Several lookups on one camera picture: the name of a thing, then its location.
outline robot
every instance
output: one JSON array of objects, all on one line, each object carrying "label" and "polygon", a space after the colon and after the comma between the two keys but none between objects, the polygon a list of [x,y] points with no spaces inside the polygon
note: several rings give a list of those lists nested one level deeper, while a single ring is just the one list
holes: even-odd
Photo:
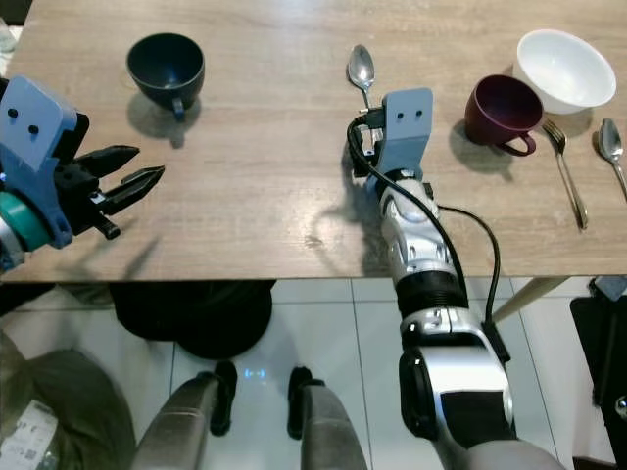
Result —
[{"label": "robot", "polygon": [[[23,76],[2,80],[0,98],[1,270],[45,244],[61,249],[91,227],[108,239],[118,236],[107,215],[143,198],[164,168],[141,169],[103,193],[98,179],[138,149],[116,146],[74,159],[87,116]],[[447,470],[562,469],[516,436],[506,348],[491,319],[482,323],[468,310],[455,248],[438,221],[431,188],[422,182],[432,107],[429,89],[392,92],[347,131],[354,175],[368,177],[364,190],[377,196],[389,247],[402,317],[402,418],[415,436],[433,442]],[[382,139],[368,144],[363,131]],[[214,434],[223,434],[230,422],[236,372],[222,369],[172,395],[144,436],[133,469],[164,468],[164,455],[169,468],[200,465],[198,447],[210,423]],[[321,380],[304,367],[294,369],[288,397],[288,433],[303,440],[302,468],[366,468],[342,403]],[[164,440],[174,429],[177,439]]]}]

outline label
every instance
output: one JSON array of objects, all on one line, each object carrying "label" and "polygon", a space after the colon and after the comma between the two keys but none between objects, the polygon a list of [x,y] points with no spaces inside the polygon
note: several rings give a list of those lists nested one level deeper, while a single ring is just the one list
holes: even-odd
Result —
[{"label": "label", "polygon": [[50,446],[58,422],[48,406],[31,400],[16,431],[0,446],[0,470],[35,470]]}]

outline cup handle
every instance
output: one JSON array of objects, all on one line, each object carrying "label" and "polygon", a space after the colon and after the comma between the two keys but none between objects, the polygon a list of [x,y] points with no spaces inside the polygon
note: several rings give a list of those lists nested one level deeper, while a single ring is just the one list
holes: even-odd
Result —
[{"label": "cup handle", "polygon": [[528,133],[525,132],[518,137],[520,137],[523,142],[527,144],[526,151],[521,152],[514,149],[513,147],[510,147],[508,144],[499,144],[497,145],[497,147],[499,147],[501,150],[508,152],[511,155],[516,155],[517,157],[526,157],[527,155],[531,155],[536,151],[536,141],[533,140],[533,138]]},{"label": "cup handle", "polygon": [[172,99],[172,108],[174,109],[174,117],[178,122],[185,120],[185,109],[183,108],[183,102],[180,98]]}]

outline white bowl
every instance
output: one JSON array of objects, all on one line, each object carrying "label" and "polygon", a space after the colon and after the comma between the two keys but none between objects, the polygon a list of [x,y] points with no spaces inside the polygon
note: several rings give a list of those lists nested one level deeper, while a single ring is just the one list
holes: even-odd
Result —
[{"label": "white bowl", "polygon": [[520,39],[513,76],[533,88],[545,111],[558,115],[600,106],[616,92],[616,76],[605,57],[583,39],[553,29]]}]

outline teal cylindrical joint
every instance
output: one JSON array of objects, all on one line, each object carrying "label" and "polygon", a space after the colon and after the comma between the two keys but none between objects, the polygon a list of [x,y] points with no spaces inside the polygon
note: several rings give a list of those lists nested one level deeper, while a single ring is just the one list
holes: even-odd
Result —
[{"label": "teal cylindrical joint", "polygon": [[0,216],[21,237],[28,252],[34,252],[52,240],[37,214],[11,193],[0,193]]}]

